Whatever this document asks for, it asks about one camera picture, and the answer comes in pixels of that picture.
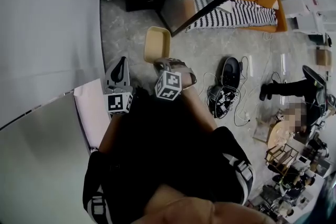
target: person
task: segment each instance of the person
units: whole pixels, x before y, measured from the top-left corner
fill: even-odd
[[[277,83],[274,81],[270,84],[263,84],[261,86],[261,91],[259,99],[264,101],[267,97],[268,100],[272,99],[274,94],[281,96],[292,96],[304,97],[304,102],[307,106],[307,117],[306,124],[302,126],[301,130],[303,133],[309,133],[311,127],[316,123],[318,118],[323,114],[323,108],[318,105],[315,100],[318,93],[318,88],[314,85],[311,80],[304,79],[292,83]],[[332,111],[332,114],[335,112],[334,101],[335,97],[331,94],[327,94],[327,105],[328,109]]]
[[[251,164],[190,84],[182,74],[187,89],[174,101],[137,88],[130,113],[113,115],[83,187],[84,209],[96,223],[273,223],[240,205]]]

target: marble tile floor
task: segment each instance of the marble tile floor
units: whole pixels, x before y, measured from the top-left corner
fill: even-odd
[[[153,89],[157,79],[152,65],[143,59],[146,31],[150,26],[163,27],[154,11],[127,13],[123,0],[101,0],[101,33],[106,68],[114,60],[126,56],[129,60],[131,82],[132,79],[138,80],[147,90]],[[273,176],[265,166],[266,144],[253,139],[257,126],[256,117],[267,119],[279,108],[285,107],[288,101],[295,101],[292,97],[284,100],[274,97],[270,101],[260,102],[260,86],[263,82],[270,81],[274,71],[280,74],[282,80],[286,79],[288,82],[302,79],[302,65],[314,67],[313,63],[316,62],[314,45],[305,34],[290,30],[269,35],[245,29],[195,29],[187,33],[183,31],[171,41],[171,57],[185,61],[193,69],[198,80],[195,86],[199,92],[204,86],[204,73],[215,73],[219,61],[227,55],[236,57],[239,61],[243,56],[249,59],[247,81],[241,89],[245,98],[242,99],[238,112],[245,103],[244,109],[251,120],[243,127],[236,127],[233,110],[216,121],[218,126],[226,126],[232,131],[254,166],[257,177],[251,194],[254,196]],[[244,75],[246,68],[247,62],[244,59]],[[205,89],[212,84],[214,77],[207,75]],[[201,99],[205,98],[206,90],[201,94]],[[239,116],[244,119],[244,112]],[[245,122],[236,117],[236,123]]]

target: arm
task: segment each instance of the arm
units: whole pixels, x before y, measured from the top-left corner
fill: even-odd
[[[184,103],[189,108],[196,121],[200,124],[203,130],[207,133],[217,129],[217,124],[210,114],[205,104],[200,100],[197,91],[194,87],[189,87],[182,91]]]
[[[105,132],[105,135],[100,143],[99,146],[99,151],[103,152],[103,153],[110,153],[112,146],[113,146],[113,142],[117,137],[117,133],[119,130],[119,126],[120,126],[120,122],[122,119],[122,115],[121,114],[116,114],[114,116],[112,116],[111,122]]]

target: white box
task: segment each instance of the white box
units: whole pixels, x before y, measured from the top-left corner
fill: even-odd
[[[110,114],[129,113],[132,99],[130,92],[105,94],[105,108]]]
[[[163,71],[155,85],[155,94],[158,98],[175,100],[182,91],[181,73]]]

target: box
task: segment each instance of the box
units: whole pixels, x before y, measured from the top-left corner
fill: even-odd
[[[316,50],[316,64],[318,66],[331,67],[332,65],[332,54],[329,50]]]
[[[182,91],[181,73],[163,71],[155,85],[155,94],[158,98],[173,101]]]
[[[130,92],[104,95],[105,108],[110,114],[129,113],[133,96]]]

